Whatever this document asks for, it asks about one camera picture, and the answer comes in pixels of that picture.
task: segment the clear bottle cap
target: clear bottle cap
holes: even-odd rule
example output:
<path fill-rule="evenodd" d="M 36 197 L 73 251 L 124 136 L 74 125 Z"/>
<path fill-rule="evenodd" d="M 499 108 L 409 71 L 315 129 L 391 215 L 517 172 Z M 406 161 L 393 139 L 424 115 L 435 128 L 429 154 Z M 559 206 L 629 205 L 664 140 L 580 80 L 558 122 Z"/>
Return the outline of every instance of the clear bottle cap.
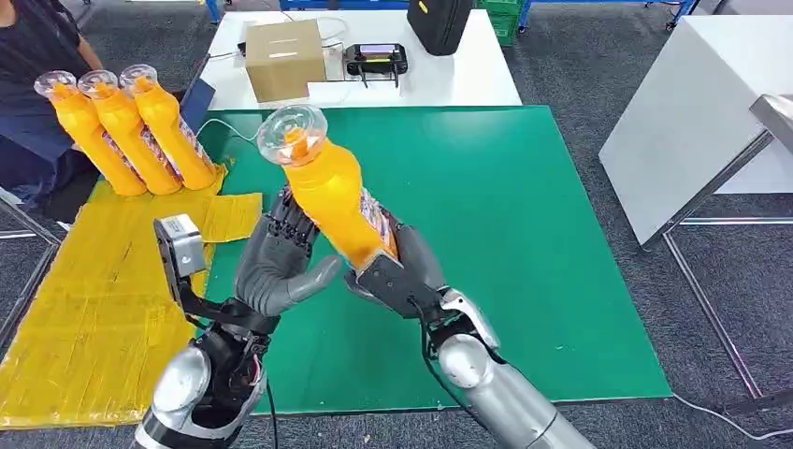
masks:
<path fill-rule="evenodd" d="M 123 70 L 122 87 L 132 95 L 143 94 L 157 85 L 157 70 L 151 65 L 135 64 Z"/>
<path fill-rule="evenodd" d="M 116 93 L 119 89 L 119 79 L 108 70 L 92 70 L 79 77 L 77 87 L 80 92 L 94 100 L 103 100 Z"/>
<path fill-rule="evenodd" d="M 256 132 L 256 146 L 270 162 L 280 166 L 308 163 L 322 148 L 327 120 L 317 108 L 294 105 L 273 112 Z"/>
<path fill-rule="evenodd" d="M 47 72 L 36 79 L 33 88 L 50 100 L 62 100 L 77 94 L 77 79 L 63 70 Z"/>

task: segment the green table surface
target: green table surface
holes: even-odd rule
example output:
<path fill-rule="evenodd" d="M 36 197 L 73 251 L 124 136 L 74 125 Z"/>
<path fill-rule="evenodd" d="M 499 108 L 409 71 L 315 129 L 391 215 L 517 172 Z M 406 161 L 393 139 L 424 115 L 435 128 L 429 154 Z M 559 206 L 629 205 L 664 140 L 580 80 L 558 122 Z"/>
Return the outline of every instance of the green table surface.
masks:
<path fill-rule="evenodd" d="M 251 136 L 268 111 L 212 112 Z M 500 353 L 551 400 L 670 396 L 663 371 L 547 107 L 326 109 L 364 184 L 437 253 Z M 284 184 L 280 167 L 222 124 L 201 141 L 230 170 L 222 195 Z M 218 245 L 207 297 L 222 300 L 245 241 Z M 313 261 L 333 249 L 317 240 Z M 266 366 L 279 413 L 452 406 L 422 362 L 415 321 L 355 297 L 340 277 L 284 314 Z M 259 412 L 268 411 L 262 400 Z"/>

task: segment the yellow cloth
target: yellow cloth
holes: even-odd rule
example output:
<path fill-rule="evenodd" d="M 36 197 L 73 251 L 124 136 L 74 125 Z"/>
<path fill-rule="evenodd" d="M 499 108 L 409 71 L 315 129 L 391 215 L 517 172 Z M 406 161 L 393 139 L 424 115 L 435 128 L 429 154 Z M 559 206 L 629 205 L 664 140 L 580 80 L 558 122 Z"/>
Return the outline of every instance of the yellow cloth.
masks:
<path fill-rule="evenodd" d="M 195 333 L 167 291 L 152 221 L 187 213 L 205 242 L 221 242 L 247 238 L 261 213 L 260 194 L 216 196 L 220 171 L 207 189 L 171 196 L 124 198 L 97 184 L 0 365 L 0 427 L 143 417 L 167 361 Z M 199 293 L 207 273 L 194 277 Z"/>

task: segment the orange plastic bottle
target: orange plastic bottle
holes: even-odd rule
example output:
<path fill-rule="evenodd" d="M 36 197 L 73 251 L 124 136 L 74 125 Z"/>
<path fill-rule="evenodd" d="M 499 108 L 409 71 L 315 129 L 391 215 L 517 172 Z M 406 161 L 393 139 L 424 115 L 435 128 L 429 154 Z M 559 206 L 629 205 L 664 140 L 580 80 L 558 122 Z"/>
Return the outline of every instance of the orange plastic bottle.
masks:
<path fill-rule="evenodd" d="M 181 174 L 184 186 L 198 190 L 215 182 L 215 165 L 181 118 L 179 101 L 157 82 L 157 71 L 145 64 L 131 65 L 122 72 L 121 82 L 135 98 L 140 117 Z"/>
<path fill-rule="evenodd" d="M 283 167 L 297 204 L 354 268 L 378 250 L 398 257 L 388 218 L 347 149 L 326 136 L 323 113 L 306 105 L 273 112 L 256 134 L 259 152 Z"/>
<path fill-rule="evenodd" d="M 78 87 L 92 98 L 99 121 L 135 166 L 146 187 L 156 195 L 178 191 L 179 174 L 140 119 L 135 100 L 119 89 L 118 78 L 107 70 L 94 70 L 80 77 Z"/>
<path fill-rule="evenodd" d="M 50 100 L 58 122 L 116 194 L 135 196 L 146 192 L 146 184 L 99 122 L 91 100 L 79 92 L 74 75 L 63 70 L 47 72 L 38 77 L 34 88 Z"/>

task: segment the blue cart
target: blue cart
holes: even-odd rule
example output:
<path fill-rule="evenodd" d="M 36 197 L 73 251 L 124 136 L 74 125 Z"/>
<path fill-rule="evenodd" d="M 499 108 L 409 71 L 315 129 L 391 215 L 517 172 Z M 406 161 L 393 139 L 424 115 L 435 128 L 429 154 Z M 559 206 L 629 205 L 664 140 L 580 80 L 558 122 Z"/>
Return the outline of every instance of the blue cart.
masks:
<path fill-rule="evenodd" d="M 408 0 L 279 0 L 281 10 L 290 9 L 407 9 Z"/>
<path fill-rule="evenodd" d="M 667 31 L 671 31 L 677 26 L 677 22 L 681 17 L 691 14 L 699 0 L 681 0 L 677 2 L 669 2 L 662 0 L 526 0 L 523 4 L 521 11 L 518 32 L 523 33 L 526 30 L 526 22 L 528 21 L 528 10 L 533 3 L 644 3 L 644 7 L 649 7 L 653 3 L 662 3 L 664 5 L 679 5 L 677 13 L 674 15 L 670 22 L 667 22 Z"/>

